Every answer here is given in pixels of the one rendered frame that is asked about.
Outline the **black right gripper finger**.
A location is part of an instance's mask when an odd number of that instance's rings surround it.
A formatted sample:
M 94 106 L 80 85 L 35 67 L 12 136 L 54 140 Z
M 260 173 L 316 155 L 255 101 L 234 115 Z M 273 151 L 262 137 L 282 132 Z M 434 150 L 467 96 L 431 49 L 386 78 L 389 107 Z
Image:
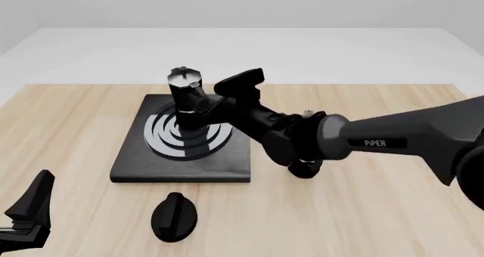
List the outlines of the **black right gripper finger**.
M 209 114 L 223 107 L 228 98 L 217 94 L 207 94 L 199 102 L 199 113 Z

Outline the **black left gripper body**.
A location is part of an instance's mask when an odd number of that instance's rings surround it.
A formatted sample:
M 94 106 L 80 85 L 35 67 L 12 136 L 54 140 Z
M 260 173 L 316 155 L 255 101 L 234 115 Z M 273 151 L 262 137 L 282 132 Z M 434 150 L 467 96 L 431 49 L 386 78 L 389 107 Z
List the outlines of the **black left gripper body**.
M 0 228 L 0 249 L 42 248 L 50 229 L 38 224 L 21 224 L 20 228 Z

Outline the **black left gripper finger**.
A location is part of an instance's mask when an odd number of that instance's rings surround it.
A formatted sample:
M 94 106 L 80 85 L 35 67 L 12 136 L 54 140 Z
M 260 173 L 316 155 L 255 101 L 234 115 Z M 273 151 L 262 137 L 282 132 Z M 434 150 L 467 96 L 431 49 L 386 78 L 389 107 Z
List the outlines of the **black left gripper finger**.
M 33 179 L 25 193 L 5 211 L 12 220 L 12 229 L 27 230 L 34 226 L 50 229 L 50 201 L 54 186 L 54 175 L 42 170 Z

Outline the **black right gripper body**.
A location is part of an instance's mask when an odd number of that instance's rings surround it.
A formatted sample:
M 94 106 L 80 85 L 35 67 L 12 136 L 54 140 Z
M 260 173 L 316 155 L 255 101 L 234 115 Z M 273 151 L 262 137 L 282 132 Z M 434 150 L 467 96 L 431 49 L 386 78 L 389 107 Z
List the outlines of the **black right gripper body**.
M 247 104 L 227 98 L 225 107 L 229 122 L 247 136 L 263 136 L 271 127 L 269 119 L 273 111 L 259 102 Z

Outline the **black and silver moka pot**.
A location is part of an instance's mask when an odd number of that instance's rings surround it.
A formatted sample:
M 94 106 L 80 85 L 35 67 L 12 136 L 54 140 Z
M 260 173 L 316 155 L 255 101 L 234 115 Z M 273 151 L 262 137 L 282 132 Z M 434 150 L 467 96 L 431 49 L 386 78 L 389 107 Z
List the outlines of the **black and silver moka pot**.
M 194 132 L 206 128 L 211 100 L 203 90 L 199 71 L 187 67 L 171 70 L 167 77 L 169 89 L 175 102 L 175 115 L 182 131 Z

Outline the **flat black stove plate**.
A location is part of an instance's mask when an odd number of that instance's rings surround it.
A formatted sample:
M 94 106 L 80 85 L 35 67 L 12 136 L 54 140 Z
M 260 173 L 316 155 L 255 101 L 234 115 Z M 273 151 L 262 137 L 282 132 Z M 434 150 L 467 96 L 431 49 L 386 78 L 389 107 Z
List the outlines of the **flat black stove plate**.
M 181 129 L 169 94 L 148 94 L 110 170 L 113 183 L 248 183 L 250 139 L 229 124 Z

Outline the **round black stove knob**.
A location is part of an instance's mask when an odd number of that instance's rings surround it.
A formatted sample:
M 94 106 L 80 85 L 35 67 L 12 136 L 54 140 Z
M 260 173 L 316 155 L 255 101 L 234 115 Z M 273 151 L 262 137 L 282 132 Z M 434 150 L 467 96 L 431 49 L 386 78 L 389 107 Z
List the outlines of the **round black stove knob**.
M 165 243 L 177 243 L 192 234 L 197 225 L 197 209 L 182 193 L 167 195 L 154 210 L 150 225 L 155 236 Z

